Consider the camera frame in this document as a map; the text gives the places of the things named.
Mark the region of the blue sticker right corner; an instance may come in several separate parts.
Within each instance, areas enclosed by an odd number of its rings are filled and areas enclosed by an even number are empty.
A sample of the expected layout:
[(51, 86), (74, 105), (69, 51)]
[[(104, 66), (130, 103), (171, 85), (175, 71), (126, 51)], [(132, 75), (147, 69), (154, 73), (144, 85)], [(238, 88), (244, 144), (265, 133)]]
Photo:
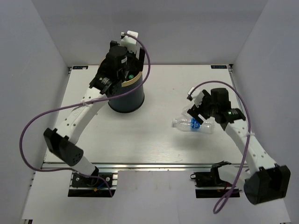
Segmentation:
[(227, 69), (226, 65), (211, 65), (211, 69)]

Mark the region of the blue sticker left corner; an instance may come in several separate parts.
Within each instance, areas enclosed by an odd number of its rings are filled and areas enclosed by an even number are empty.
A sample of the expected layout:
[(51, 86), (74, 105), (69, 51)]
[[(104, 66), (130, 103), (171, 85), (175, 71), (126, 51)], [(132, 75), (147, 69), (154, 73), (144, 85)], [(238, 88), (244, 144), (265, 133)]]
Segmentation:
[(86, 70), (88, 69), (88, 66), (73, 66), (72, 67), (73, 70)]

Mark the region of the crumpled clear bottle white cap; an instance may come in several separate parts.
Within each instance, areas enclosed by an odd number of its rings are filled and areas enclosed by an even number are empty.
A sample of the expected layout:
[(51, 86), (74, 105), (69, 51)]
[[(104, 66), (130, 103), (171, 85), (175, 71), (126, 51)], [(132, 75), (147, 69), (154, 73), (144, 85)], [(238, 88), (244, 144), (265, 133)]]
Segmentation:
[(191, 115), (188, 113), (188, 110), (191, 108), (192, 108), (192, 105), (188, 105), (188, 106), (184, 107), (181, 114), (185, 117), (191, 117)]

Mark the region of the dark bin with gold rim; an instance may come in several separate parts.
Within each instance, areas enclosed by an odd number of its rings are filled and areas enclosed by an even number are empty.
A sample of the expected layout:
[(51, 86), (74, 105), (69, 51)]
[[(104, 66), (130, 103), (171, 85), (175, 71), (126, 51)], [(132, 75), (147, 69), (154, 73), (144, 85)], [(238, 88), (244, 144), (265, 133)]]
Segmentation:
[[(127, 60), (127, 66), (129, 67), (128, 75), (125, 81), (122, 83), (121, 89), (117, 92), (117, 95), (126, 93), (139, 84), (142, 83), (142, 70), (143, 64), (135, 57), (129, 57)], [(110, 100), (108, 102), (111, 109), (119, 113), (130, 113), (142, 106), (144, 102), (143, 86), (139, 87), (134, 92), (117, 99)]]

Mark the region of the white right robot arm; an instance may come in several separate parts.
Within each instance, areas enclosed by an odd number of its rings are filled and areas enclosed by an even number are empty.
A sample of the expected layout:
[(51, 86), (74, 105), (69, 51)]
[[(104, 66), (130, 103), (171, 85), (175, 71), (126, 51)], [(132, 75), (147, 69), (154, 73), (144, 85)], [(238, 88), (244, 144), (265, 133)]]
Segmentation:
[(246, 157), (249, 172), (241, 172), (236, 185), (249, 202), (256, 205), (284, 198), (291, 175), (289, 168), (278, 165), (248, 131), (245, 115), (240, 109), (232, 108), (227, 89), (214, 88), (207, 92), (191, 88), (187, 98), (194, 103), (187, 113), (200, 124), (214, 118)]

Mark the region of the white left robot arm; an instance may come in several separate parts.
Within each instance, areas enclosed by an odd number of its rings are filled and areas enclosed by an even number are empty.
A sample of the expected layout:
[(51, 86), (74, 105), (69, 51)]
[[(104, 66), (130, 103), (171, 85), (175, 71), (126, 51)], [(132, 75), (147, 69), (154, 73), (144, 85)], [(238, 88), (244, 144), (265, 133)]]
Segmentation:
[(99, 180), (99, 170), (84, 156), (76, 144), (96, 113), (108, 103), (115, 111), (127, 113), (144, 102), (142, 71), (146, 51), (137, 41), (125, 36), (120, 42), (111, 41), (95, 77), (70, 115), (54, 129), (46, 129), (44, 138), (51, 153), (74, 171), (83, 175), (88, 186)]

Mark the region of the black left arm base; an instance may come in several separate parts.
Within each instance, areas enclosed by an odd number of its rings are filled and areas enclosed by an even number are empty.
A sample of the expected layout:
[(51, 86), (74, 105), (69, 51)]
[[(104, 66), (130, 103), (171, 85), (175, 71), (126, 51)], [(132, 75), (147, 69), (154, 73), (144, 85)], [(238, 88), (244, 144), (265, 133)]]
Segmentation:
[(99, 173), (109, 185), (102, 179), (86, 178), (73, 172), (71, 175), (68, 197), (89, 197), (89, 198), (110, 198), (114, 195), (117, 186), (117, 173), (104, 172)]

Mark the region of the clear bottle blue label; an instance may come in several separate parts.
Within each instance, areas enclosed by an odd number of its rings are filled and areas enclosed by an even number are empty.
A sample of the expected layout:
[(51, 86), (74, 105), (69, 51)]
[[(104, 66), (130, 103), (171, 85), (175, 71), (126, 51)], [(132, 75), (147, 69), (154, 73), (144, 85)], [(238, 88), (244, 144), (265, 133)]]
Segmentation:
[(202, 124), (192, 117), (182, 116), (172, 120), (172, 127), (182, 132), (197, 132), (212, 134), (214, 132), (213, 121), (204, 121)]

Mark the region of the blue sticker corner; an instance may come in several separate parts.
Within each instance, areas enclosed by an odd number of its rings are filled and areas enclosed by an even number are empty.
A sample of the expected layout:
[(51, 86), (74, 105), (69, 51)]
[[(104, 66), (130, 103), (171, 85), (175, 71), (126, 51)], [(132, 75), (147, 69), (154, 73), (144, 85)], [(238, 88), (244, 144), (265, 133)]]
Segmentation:
[(226, 65), (211, 65), (211, 69), (227, 69)]
[(88, 69), (88, 66), (73, 66), (72, 67), (73, 70), (86, 70)]

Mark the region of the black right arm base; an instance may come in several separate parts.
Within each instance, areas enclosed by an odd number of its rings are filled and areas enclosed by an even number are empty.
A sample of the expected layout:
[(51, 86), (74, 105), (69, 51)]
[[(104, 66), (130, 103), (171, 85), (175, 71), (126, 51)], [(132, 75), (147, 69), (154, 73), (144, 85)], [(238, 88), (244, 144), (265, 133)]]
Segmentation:
[(220, 168), (235, 168), (230, 162), (222, 161), (213, 164), (209, 171), (194, 172), (190, 179), (195, 182), (195, 194), (197, 199), (221, 198), (232, 187), (232, 181), (220, 178)]

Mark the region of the aluminium rail front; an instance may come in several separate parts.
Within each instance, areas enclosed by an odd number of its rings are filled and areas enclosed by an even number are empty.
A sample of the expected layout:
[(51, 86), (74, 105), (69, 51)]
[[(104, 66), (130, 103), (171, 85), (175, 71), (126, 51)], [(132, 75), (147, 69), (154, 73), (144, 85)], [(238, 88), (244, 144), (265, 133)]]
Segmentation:
[(191, 170), (209, 171), (212, 163), (94, 163), (99, 170)]

